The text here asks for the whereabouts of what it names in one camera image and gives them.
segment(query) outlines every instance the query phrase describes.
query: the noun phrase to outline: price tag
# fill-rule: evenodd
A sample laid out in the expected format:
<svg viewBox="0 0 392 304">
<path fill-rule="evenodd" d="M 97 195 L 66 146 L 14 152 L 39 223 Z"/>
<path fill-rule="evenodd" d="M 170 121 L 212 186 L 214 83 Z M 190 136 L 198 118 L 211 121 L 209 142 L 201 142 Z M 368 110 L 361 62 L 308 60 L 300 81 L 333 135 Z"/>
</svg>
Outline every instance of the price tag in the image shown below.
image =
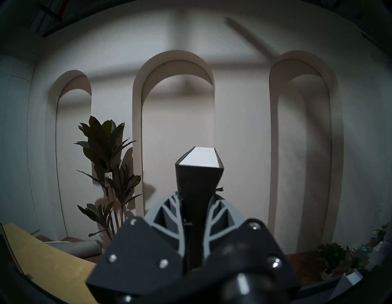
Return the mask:
<svg viewBox="0 0 392 304">
<path fill-rule="evenodd" d="M 106 178 L 110 178 L 112 180 L 113 179 L 113 172 L 105 173 L 105 187 L 109 187 L 110 185 L 108 184 Z"/>
</svg>

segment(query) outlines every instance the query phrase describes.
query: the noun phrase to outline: cardboard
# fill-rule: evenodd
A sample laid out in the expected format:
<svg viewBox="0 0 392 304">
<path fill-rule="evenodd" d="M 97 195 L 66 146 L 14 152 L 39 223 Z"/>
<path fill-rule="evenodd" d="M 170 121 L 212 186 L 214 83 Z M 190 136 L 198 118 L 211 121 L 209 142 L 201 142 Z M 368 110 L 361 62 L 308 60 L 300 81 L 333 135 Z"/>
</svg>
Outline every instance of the cardboard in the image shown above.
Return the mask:
<svg viewBox="0 0 392 304">
<path fill-rule="evenodd" d="M 4 231 L 21 269 L 34 283 L 70 304 L 97 303 L 85 283 L 94 263 L 53 248 L 14 223 Z"/>
</svg>

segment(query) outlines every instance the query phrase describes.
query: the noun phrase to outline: white wall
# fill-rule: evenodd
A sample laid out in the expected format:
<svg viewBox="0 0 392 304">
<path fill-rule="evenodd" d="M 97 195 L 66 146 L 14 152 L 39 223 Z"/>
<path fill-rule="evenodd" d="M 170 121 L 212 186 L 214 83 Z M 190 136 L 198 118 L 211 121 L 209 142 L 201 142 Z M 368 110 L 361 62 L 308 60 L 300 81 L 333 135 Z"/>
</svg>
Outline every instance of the white wall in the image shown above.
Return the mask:
<svg viewBox="0 0 392 304">
<path fill-rule="evenodd" d="M 74 143 L 86 140 L 78 125 L 88 124 L 91 115 L 91 86 L 86 76 L 72 79 L 64 88 L 57 105 L 56 115 L 56 162 L 58 188 L 67 235 L 89 240 L 89 233 L 98 231 L 97 224 L 80 212 L 77 205 L 93 204 L 92 198 L 100 198 L 100 185 L 86 175 L 91 175 L 91 161 L 82 147 Z"/>
<path fill-rule="evenodd" d="M 251 34 L 228 25 L 226 17 Z M 380 77 L 377 69 L 384 69 L 385 64 L 375 67 L 366 45 L 349 21 L 289 0 L 259 4 L 145 0 L 77 22 L 47 38 L 34 71 L 27 125 L 29 165 L 34 163 L 31 174 L 47 177 L 38 174 L 34 178 L 33 197 L 39 196 L 35 201 L 42 209 L 56 209 L 48 186 L 53 170 L 45 171 L 50 151 L 41 148 L 45 144 L 41 130 L 53 113 L 45 111 L 47 92 L 56 79 L 70 70 L 85 73 L 92 87 L 92 115 L 125 122 L 124 138 L 128 138 L 132 135 L 132 84 L 139 68 L 156 54 L 182 49 L 206 61 L 214 75 L 215 148 L 225 167 L 220 183 L 225 188 L 223 195 L 245 217 L 267 222 L 269 72 L 281 54 L 302 50 L 321 58 L 334 71 L 340 88 L 345 162 L 333 240 L 349 246 L 366 242 L 379 222 L 379 202 L 390 201 L 390 193 L 380 195 L 390 181 L 384 166 L 390 154 L 384 144 L 389 140 L 385 97 L 372 81 Z M 389 80 L 383 79 L 387 88 Z M 389 94 L 387 89 L 384 92 L 382 96 Z"/>
<path fill-rule="evenodd" d="M 142 99 L 146 209 L 177 190 L 174 164 L 184 153 L 194 146 L 214 147 L 214 88 L 211 83 L 194 76 L 198 70 L 207 74 L 201 67 L 183 60 L 168 62 L 151 72 L 145 86 L 154 81 L 156 73 L 169 76 L 184 68 L 188 75 L 163 79 Z"/>
<path fill-rule="evenodd" d="M 27 107 L 34 66 L 0 56 L 0 222 L 39 230 L 27 165 Z"/>
</svg>

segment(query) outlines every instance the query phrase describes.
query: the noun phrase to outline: wooden floor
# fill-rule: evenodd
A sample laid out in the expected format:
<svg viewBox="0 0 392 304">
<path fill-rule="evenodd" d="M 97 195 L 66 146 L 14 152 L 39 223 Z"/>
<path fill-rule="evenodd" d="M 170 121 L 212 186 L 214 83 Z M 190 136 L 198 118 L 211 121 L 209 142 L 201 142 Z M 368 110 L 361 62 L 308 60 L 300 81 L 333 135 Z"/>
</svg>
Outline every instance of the wooden floor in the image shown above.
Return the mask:
<svg viewBox="0 0 392 304">
<path fill-rule="evenodd" d="M 43 242 L 53 241 L 43 235 L 37 236 L 37 239 Z M 67 242 L 81 242 L 78 238 L 66 237 L 62 241 Z M 378 243 L 377 240 L 372 239 L 367 245 L 375 246 Z M 85 258 L 84 260 L 97 263 L 101 255 L 91 258 Z M 326 268 L 325 260 L 320 258 L 319 251 L 309 251 L 304 253 L 295 253 L 292 255 L 286 255 L 286 258 L 291 268 L 296 273 L 299 283 L 302 287 L 309 286 L 318 282 L 322 282 L 321 273 Z M 334 269 L 332 277 L 337 277 L 345 273 L 351 265 L 351 256 L 347 253 L 346 260 L 342 261 L 341 264 Z"/>
</svg>

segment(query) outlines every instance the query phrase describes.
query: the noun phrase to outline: white door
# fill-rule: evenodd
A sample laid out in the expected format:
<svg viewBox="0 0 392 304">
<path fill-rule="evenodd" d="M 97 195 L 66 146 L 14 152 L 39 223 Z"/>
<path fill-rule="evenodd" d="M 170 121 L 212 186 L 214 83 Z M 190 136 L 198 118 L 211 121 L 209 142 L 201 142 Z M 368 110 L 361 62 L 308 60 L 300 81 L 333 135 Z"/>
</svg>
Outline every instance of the white door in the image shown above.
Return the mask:
<svg viewBox="0 0 392 304">
<path fill-rule="evenodd" d="M 0 222 L 33 233 L 39 227 L 27 166 L 29 94 L 30 81 L 0 74 Z"/>
</svg>

